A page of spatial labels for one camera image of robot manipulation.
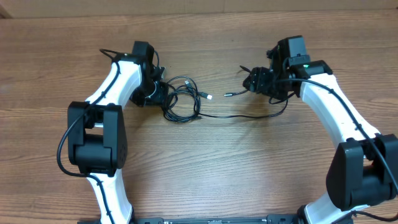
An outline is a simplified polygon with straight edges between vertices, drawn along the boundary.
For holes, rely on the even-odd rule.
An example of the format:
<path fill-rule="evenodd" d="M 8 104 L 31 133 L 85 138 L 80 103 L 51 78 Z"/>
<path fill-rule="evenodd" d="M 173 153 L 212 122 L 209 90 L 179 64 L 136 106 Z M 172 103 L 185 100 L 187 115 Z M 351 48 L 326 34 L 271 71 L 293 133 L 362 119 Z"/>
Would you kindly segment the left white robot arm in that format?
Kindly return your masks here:
<path fill-rule="evenodd" d="M 111 70 L 85 101 L 70 103 L 57 164 L 64 174 L 91 184 L 101 212 L 96 223 L 133 223 L 122 175 L 128 149 L 123 110 L 129 100 L 138 106 L 162 102 L 164 68 L 147 42 L 137 43 L 131 53 L 100 51 L 111 59 Z"/>

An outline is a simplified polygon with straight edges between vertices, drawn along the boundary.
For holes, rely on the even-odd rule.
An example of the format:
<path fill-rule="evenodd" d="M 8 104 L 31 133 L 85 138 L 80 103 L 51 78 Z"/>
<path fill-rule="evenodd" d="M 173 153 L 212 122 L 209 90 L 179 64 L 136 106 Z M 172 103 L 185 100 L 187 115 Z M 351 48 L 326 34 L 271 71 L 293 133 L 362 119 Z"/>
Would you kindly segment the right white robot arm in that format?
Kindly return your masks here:
<path fill-rule="evenodd" d="M 278 102 L 297 95 L 318 116 L 336 148 L 326 193 L 298 210 L 300 223 L 351 223 L 356 215 L 397 220 L 364 211 L 397 197 L 397 137 L 381 134 L 358 113 L 324 61 L 255 67 L 243 87 Z"/>

